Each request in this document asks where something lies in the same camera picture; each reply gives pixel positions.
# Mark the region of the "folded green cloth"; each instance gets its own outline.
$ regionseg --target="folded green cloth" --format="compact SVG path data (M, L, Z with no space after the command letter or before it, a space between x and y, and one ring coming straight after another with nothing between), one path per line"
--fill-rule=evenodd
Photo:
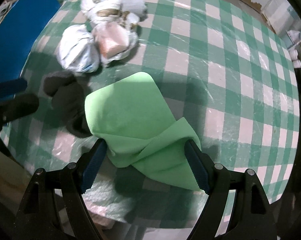
M132 165L166 184L199 190L184 155L184 144L198 136L183 117L176 121L150 75L139 72L86 97L91 133L105 139L118 168Z

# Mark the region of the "metal screw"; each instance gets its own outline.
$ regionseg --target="metal screw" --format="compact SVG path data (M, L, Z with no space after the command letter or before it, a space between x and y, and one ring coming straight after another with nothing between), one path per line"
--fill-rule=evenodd
M254 174L255 174L255 171L253 171L252 169L248 169L248 170L247 170L247 173L248 173L249 175L254 175Z
M215 169L222 170L224 166L220 163L216 163L214 167Z
M41 174L44 171L43 168L38 168L35 172L36 174Z
M68 163L67 167L69 169L74 169L76 167L76 163Z

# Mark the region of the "blue panel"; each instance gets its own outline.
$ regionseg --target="blue panel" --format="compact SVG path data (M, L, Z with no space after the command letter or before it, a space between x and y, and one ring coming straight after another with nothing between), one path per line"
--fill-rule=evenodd
M57 0L18 0L0 24L0 82L17 79L31 47L59 9Z

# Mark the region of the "table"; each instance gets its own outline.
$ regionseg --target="table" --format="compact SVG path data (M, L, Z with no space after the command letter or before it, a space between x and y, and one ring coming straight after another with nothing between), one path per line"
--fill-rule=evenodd
M30 172L60 169L96 141L69 134L42 91L43 76L62 69L56 51L63 31L73 24L91 30L80 1L65 0L25 64L22 77L27 91L40 97L38 111L12 122L1 135ZM175 118L184 116L198 134L204 152L228 169L255 170L269 201L277 200L292 169L299 131L296 78L283 41L222 0L146 2L138 49L78 81L88 85L88 94L133 73L149 73ZM107 158L83 197L93 214L157 228L192 227L207 199L203 192L152 181L132 167L116 169Z

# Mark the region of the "pile of cloth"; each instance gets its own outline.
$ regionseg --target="pile of cloth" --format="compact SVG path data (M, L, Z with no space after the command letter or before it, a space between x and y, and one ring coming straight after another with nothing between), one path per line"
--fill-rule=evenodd
M146 15L145 0L82 0L81 10L93 26L72 25L62 36L57 60L72 72L94 72L100 63L127 57L137 45L137 24Z

